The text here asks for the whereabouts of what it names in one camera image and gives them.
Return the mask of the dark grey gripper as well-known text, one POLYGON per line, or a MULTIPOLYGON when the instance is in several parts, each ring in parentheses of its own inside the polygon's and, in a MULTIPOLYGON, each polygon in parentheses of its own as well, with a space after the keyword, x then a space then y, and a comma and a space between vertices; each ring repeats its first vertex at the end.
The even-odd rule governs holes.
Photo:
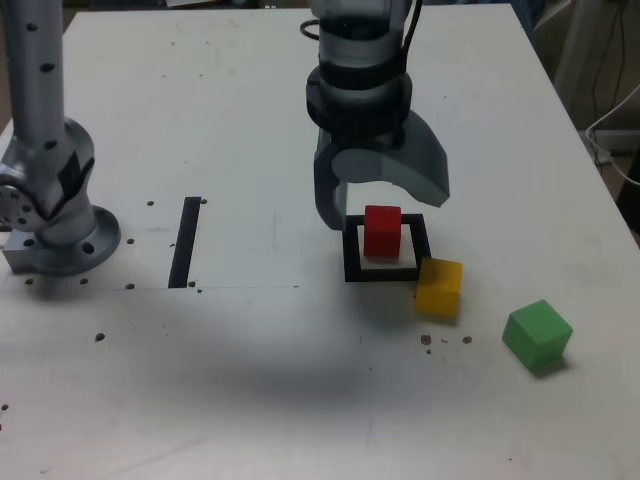
POLYGON ((436 208, 450 197, 446 152, 429 125, 414 112, 403 128, 377 136, 320 129, 313 173, 316 209, 334 231, 345 229, 346 183, 386 182, 436 208))

